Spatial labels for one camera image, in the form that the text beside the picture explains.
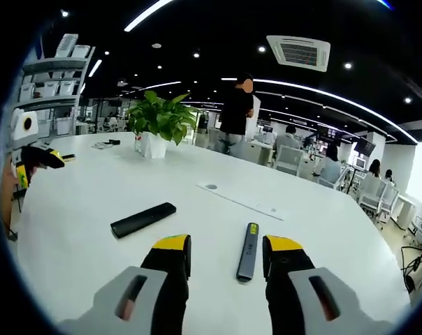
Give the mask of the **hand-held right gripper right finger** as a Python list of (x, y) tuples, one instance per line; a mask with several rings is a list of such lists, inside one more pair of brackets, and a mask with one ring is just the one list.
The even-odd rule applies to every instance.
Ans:
[(388, 334), (356, 293), (325, 267), (315, 267), (303, 247), (285, 237), (263, 237), (263, 276), (273, 334)]

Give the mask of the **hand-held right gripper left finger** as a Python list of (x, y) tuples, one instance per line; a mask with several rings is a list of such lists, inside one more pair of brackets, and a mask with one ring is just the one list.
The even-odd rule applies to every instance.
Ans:
[(153, 245), (141, 266), (128, 267), (100, 288), (92, 307), (58, 324), (62, 334), (181, 334), (189, 298), (191, 237)]

